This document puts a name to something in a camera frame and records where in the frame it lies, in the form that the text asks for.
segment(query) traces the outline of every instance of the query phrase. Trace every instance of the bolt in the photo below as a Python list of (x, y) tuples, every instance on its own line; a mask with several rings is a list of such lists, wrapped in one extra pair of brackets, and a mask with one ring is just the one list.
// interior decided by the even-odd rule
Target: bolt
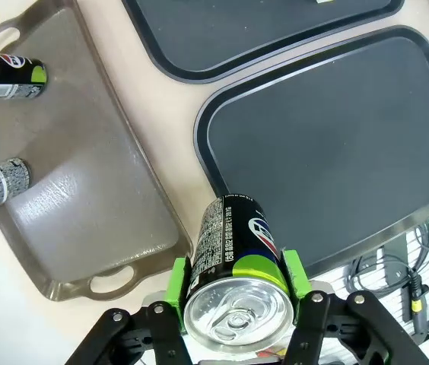
[(319, 303), (319, 302), (322, 302), (323, 301), (323, 296), (321, 295), (321, 294), (319, 294), (319, 293), (316, 293), (316, 294), (314, 294), (313, 295), (313, 297), (311, 298), (311, 300), (314, 302), (314, 303)]
[(123, 316), (121, 313), (115, 313), (113, 314), (113, 321), (120, 322), (122, 320)]
[(164, 311), (164, 307), (160, 304), (154, 307), (154, 312), (156, 312), (156, 314), (162, 313), (163, 311)]
[(354, 302), (355, 302), (356, 304), (363, 304), (363, 303), (364, 303), (364, 301), (365, 301), (365, 297), (364, 297), (363, 295), (357, 295), (357, 296), (354, 298)]

